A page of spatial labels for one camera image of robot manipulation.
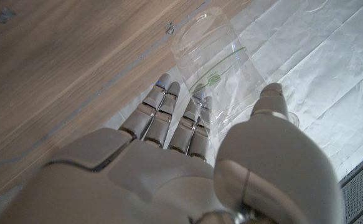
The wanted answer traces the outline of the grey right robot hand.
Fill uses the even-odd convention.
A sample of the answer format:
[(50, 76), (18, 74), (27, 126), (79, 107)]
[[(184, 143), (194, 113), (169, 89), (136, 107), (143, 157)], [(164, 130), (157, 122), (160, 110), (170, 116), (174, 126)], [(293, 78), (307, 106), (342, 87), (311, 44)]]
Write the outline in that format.
[(162, 75), (118, 129), (56, 152), (0, 223), (342, 223), (341, 187), (322, 150), (289, 119), (279, 83), (225, 136), (210, 165), (212, 99), (188, 104), (164, 140), (178, 83)]

